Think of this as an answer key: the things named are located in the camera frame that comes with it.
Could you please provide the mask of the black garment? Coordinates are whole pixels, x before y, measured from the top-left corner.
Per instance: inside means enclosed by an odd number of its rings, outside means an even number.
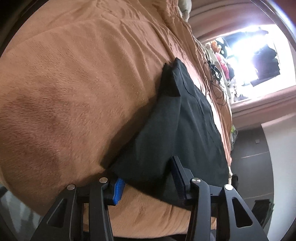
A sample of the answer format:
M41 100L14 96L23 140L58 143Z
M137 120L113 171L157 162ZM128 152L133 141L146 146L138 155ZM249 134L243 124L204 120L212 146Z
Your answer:
M173 156L209 185L221 187L228 181L213 111L180 59L164 65L157 101L148 117L132 119L116 137L124 145L109 152L102 166L150 197L182 206L171 175Z

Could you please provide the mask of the hanging dark clothes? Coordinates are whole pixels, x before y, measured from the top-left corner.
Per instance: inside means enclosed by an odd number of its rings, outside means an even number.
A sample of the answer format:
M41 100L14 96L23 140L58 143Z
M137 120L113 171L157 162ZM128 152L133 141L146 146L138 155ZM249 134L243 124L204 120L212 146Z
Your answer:
M277 52L268 45L254 53L252 62L256 69L258 80L265 80L280 75Z

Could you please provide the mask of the dark wardrobe doors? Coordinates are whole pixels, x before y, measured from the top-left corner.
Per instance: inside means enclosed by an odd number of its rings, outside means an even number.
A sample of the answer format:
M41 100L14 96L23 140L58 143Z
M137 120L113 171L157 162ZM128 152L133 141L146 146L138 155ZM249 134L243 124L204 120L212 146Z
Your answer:
M273 167L263 128L239 131L231 152L238 193L249 208L256 200L274 200Z

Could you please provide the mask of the pink curtain right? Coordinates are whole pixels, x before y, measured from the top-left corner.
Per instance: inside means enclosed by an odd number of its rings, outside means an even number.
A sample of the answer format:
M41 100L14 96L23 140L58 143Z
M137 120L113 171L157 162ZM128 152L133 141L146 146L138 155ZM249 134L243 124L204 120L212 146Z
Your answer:
M232 120L237 130L256 128L262 123L295 112L295 86L231 105Z

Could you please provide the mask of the pink curtain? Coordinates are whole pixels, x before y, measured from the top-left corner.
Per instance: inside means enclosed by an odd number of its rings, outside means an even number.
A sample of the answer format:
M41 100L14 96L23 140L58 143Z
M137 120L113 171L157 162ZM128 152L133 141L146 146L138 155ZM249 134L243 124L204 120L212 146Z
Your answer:
M295 86L231 105L232 120L237 130L256 128L262 123L295 112Z
M295 41L295 1L192 1L189 24L200 42L253 25L276 24Z

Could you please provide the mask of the orange-brown bed blanket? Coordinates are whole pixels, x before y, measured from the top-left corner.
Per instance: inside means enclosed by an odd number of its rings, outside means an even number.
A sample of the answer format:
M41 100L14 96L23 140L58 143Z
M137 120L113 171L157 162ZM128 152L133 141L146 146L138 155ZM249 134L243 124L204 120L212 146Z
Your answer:
M163 65L176 58L229 153L224 85L210 85L177 1L48 1L1 56L1 183L45 215L68 184L98 178L146 120Z

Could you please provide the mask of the pink curtain left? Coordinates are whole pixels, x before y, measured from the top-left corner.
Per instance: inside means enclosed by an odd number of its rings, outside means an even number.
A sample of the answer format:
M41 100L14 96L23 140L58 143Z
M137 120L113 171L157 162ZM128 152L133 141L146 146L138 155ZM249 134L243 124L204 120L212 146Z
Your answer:
M253 25L276 24L295 41L295 1L192 1L189 24L200 42Z

